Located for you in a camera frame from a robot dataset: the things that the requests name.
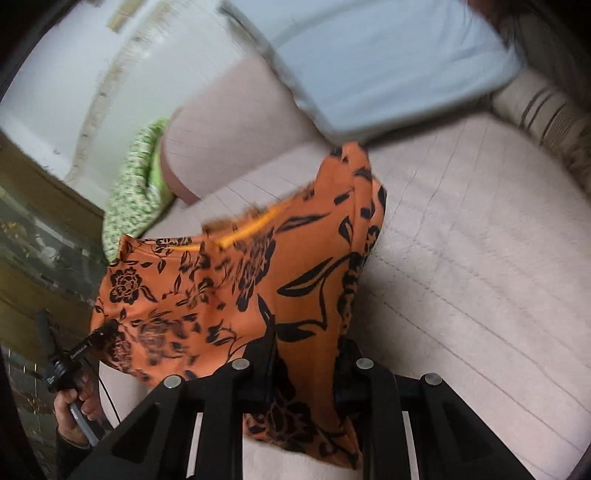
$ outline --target silver bolt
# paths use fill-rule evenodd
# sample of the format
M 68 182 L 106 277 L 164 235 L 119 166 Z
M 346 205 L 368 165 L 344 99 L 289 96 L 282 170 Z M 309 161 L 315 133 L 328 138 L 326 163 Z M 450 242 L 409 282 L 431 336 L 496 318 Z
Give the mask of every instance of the silver bolt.
M 357 365 L 357 368 L 360 370 L 369 370 L 374 367 L 374 361 L 371 360 L 371 358 L 359 358 L 355 362 L 355 365 Z
M 425 382 L 427 382 L 427 384 L 431 385 L 432 387 L 436 387 L 439 384 L 441 384 L 441 382 L 443 382 L 443 380 L 437 374 L 427 374 L 427 375 L 425 375 Z
M 177 388 L 183 381 L 178 375 L 169 375 L 164 379 L 164 386 L 166 388 Z
M 232 362 L 234 370 L 245 370 L 250 366 L 250 362 L 246 358 L 237 358 Z

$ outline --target fingers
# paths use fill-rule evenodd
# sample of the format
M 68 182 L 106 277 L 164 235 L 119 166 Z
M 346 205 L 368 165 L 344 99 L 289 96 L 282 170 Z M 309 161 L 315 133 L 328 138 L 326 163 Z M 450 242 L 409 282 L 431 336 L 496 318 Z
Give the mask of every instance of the fingers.
M 59 427 L 71 429 L 76 425 L 68 407 L 76 398 L 78 398 L 76 390 L 61 390 L 57 393 L 56 399 L 53 401 L 53 408 L 56 411 L 56 420 Z
M 88 373 L 84 372 L 82 377 L 80 378 L 79 384 L 79 397 L 81 401 L 88 400 L 90 397 L 94 395 L 95 392 L 95 385 L 93 382 L 90 381 Z
M 82 405 L 82 413 L 86 415 L 89 420 L 98 420 L 103 416 L 103 408 L 100 405 L 100 398 L 98 395 L 90 397 Z

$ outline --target orange floral fabric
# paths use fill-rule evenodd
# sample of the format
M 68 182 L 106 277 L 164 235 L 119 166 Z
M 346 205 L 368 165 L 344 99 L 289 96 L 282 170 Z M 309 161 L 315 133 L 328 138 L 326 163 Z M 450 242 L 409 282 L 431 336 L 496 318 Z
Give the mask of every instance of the orange floral fabric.
M 107 360 L 155 386 L 171 374 L 211 375 L 274 322 L 275 400 L 267 415 L 245 416 L 245 433 L 357 468 L 355 431 L 335 411 L 333 372 L 385 205 L 365 150 L 346 144 L 300 193 L 226 231 L 123 237 L 91 327 L 117 319 Z

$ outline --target green patterned fabric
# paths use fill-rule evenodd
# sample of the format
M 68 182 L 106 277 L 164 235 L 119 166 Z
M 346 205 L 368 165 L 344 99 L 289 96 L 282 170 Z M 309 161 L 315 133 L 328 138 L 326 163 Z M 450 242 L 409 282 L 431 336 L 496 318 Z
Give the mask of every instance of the green patterned fabric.
M 129 148 L 103 220 L 103 250 L 113 261 L 121 235 L 141 236 L 174 199 L 160 171 L 160 137 L 168 120 L 143 128 Z

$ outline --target hand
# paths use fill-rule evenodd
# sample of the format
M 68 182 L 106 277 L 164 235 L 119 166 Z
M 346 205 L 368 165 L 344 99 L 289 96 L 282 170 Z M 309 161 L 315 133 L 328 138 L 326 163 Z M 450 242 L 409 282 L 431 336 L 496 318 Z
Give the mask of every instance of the hand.
M 103 408 L 100 404 L 98 392 L 94 385 L 89 381 L 88 374 L 82 374 L 80 392 L 76 390 L 61 390 L 57 393 L 53 402 L 53 408 L 56 411 L 57 431 L 66 440 L 79 445 L 86 446 L 88 440 L 80 430 L 80 427 L 70 413 L 69 405 L 74 403 L 77 398 L 82 402 L 82 413 L 89 420 L 99 420 L 103 417 Z

